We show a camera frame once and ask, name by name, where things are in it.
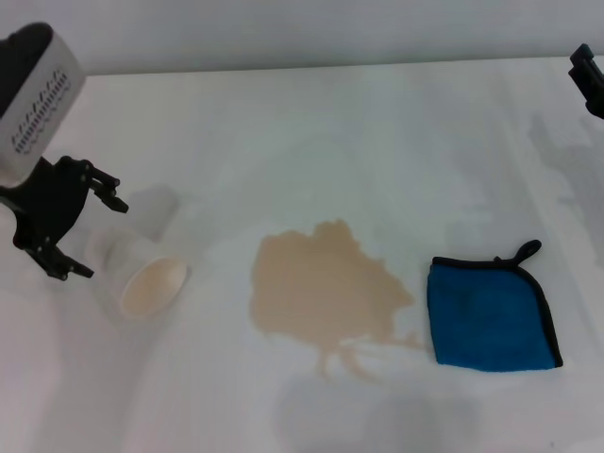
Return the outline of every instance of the brown liquid puddle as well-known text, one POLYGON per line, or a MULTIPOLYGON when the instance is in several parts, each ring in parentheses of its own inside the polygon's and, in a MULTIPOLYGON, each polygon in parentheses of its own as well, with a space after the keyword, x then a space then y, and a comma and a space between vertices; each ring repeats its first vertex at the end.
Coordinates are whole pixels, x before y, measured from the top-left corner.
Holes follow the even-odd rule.
POLYGON ((354 376, 377 378, 363 369, 359 344, 423 348, 412 332, 394 335, 394 314, 412 305, 401 282, 361 251, 342 220, 324 222, 311 236, 287 231, 262 240, 252 274, 250 315, 264 333, 279 333, 317 348, 317 371, 339 357, 354 376))

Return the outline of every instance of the white wall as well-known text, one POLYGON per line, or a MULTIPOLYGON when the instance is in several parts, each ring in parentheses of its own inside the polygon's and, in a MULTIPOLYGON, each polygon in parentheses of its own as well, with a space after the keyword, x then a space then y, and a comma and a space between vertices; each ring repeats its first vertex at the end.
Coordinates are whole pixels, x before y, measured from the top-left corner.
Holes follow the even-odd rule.
POLYGON ((604 52, 602 0, 0 0, 36 20, 94 73, 604 52))

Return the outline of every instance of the blue cloth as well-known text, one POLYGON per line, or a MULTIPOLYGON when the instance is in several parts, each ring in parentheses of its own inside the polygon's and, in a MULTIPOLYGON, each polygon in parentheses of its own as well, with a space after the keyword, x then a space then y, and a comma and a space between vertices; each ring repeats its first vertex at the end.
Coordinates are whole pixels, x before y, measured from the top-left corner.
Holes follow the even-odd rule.
POLYGON ((543 291, 517 267, 525 258, 434 259, 428 312, 437 362, 490 372, 562 366, 543 291))

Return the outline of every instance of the white table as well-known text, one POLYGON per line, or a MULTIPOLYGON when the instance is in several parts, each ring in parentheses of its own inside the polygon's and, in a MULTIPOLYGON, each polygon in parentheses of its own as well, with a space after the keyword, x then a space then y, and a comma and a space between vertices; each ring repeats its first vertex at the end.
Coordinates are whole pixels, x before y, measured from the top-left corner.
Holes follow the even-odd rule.
POLYGON ((3 452, 587 452, 604 445, 604 123, 566 59, 90 77, 46 154, 118 176, 133 209, 176 195, 163 241, 192 275, 149 323, 46 278, 2 217, 3 452), (368 383, 249 319, 260 241, 346 220, 416 303, 434 256, 544 243, 566 366, 487 375, 371 346, 368 383))

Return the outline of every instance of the white paper cup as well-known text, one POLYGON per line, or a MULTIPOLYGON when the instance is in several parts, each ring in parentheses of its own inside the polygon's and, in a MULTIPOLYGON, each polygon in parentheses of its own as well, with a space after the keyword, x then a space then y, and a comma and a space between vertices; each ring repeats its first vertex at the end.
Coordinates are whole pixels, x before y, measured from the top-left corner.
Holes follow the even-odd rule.
POLYGON ((164 309, 187 276, 184 261, 127 228, 93 231, 84 254, 127 318, 144 319, 164 309))

